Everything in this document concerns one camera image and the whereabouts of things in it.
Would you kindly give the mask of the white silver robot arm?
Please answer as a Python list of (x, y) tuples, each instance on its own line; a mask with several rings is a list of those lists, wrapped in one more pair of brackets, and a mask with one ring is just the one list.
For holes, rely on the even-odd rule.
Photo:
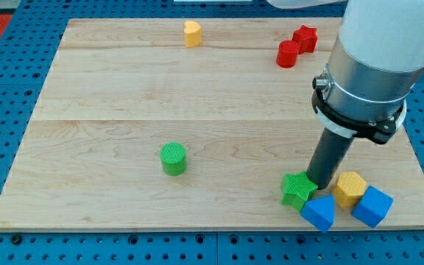
[(424, 72), (424, 0), (350, 0), (331, 55), (312, 82), (321, 141), (385, 144)]

